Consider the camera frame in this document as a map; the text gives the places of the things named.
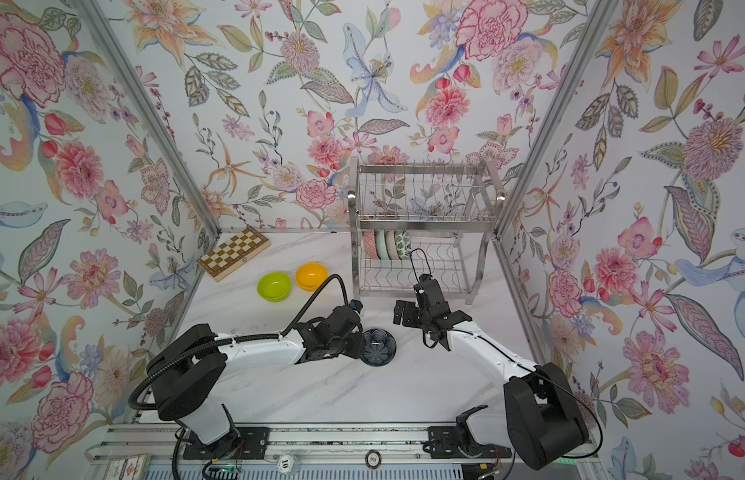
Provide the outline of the dark blue floral bowl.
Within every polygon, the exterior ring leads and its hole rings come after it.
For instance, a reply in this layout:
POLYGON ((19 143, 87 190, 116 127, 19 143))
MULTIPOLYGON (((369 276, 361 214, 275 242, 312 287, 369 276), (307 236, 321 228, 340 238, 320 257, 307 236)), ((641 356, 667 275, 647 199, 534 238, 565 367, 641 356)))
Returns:
POLYGON ((397 342, 387 330, 377 328, 362 334, 360 360, 370 367, 383 367, 392 362, 397 353, 397 342))

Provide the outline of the green leaf pattern bowl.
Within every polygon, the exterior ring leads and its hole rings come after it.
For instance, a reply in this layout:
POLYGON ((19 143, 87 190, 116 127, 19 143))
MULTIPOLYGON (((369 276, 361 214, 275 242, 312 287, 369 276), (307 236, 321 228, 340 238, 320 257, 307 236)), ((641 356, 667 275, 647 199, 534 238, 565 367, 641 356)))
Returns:
POLYGON ((412 241, 410 233, 405 230, 396 231, 395 244, 400 260, 407 260, 412 252, 412 241))

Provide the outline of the pink striped ceramic bowl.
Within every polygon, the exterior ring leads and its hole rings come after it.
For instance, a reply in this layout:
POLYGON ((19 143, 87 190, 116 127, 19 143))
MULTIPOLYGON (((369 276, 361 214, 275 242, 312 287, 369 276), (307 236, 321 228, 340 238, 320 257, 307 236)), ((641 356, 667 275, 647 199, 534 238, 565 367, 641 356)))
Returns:
POLYGON ((395 234, 392 231, 385 232, 385 240, 390 260, 399 260, 399 254, 396 246, 395 234))

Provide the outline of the pale green ceramic bowl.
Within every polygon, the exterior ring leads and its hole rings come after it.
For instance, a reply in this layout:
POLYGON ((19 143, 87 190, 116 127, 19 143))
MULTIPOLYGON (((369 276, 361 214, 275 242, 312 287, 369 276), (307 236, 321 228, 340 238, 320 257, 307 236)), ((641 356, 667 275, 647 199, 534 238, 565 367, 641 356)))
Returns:
POLYGON ((388 245, 386 242, 386 233, 383 230, 376 231, 375 239, 378 258, 380 260, 389 260, 390 256, 388 252, 388 245))

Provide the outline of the two-tier steel dish rack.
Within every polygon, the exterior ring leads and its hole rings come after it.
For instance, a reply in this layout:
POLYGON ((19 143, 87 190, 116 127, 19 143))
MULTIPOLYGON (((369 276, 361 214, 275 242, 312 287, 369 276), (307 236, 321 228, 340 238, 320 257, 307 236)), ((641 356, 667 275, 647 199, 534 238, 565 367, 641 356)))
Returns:
POLYGON ((352 158, 348 217, 356 296, 396 297, 432 274, 446 298, 473 303, 507 192, 486 160, 474 164, 382 165, 352 158), (407 260, 366 257, 366 230, 410 233, 407 260))

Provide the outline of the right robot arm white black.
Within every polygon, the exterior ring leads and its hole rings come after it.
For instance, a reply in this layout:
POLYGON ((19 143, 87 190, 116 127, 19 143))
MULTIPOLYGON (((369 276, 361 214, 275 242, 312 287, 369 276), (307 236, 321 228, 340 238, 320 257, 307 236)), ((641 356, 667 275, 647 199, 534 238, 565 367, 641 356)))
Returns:
POLYGON ((457 354, 503 390, 503 412, 480 405, 456 417, 464 452, 510 448, 526 466, 541 470, 588 442, 579 400, 560 367, 522 358, 486 334, 468 313, 452 310, 432 275, 423 274, 414 292, 414 302, 396 302, 394 324, 421 330, 428 348, 442 346, 457 354))

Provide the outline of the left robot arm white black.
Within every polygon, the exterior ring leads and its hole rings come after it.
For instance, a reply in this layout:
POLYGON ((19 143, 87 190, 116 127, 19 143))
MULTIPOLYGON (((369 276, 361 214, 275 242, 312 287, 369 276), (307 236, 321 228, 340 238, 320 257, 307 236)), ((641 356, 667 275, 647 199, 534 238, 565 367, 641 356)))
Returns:
POLYGON ((357 360, 364 351, 362 303, 352 300, 328 317, 298 322, 286 333, 234 336, 216 334, 208 324, 184 332, 146 368, 128 405, 156 411, 160 420, 190 430, 210 449, 234 443, 234 420, 222 401, 212 396, 222 379, 246 370, 293 366, 346 356, 357 360))

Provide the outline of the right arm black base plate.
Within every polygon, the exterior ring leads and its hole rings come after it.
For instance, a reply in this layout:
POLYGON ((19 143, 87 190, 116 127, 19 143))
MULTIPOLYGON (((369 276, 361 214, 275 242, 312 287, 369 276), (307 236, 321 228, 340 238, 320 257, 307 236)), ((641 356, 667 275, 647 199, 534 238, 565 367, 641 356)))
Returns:
POLYGON ((511 459, 512 450, 494 445, 481 445, 470 440, 467 430, 456 425, 430 426, 423 450, 432 459, 496 460, 511 459))

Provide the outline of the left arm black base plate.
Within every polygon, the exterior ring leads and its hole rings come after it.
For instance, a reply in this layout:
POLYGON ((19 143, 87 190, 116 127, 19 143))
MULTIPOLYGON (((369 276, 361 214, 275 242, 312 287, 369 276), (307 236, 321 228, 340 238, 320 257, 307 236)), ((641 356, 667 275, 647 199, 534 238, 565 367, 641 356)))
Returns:
POLYGON ((190 434, 182 459, 184 460, 264 460, 270 428, 238 427, 213 444, 202 444, 196 434, 190 434))

